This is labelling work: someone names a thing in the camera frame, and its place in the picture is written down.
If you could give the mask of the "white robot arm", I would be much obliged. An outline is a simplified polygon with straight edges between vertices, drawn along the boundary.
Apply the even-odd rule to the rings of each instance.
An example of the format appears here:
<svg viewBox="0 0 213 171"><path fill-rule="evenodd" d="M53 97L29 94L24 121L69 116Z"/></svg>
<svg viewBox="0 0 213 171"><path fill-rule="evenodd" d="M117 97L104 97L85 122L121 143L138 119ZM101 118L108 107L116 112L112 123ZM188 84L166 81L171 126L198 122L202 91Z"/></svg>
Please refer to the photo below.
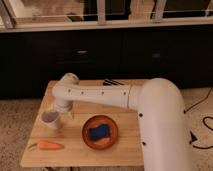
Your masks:
<svg viewBox="0 0 213 171"><path fill-rule="evenodd" d="M195 171L190 129L178 87L164 78L136 85L82 86L73 73L53 87L54 109L67 112L73 101L135 110L145 171Z"/></svg>

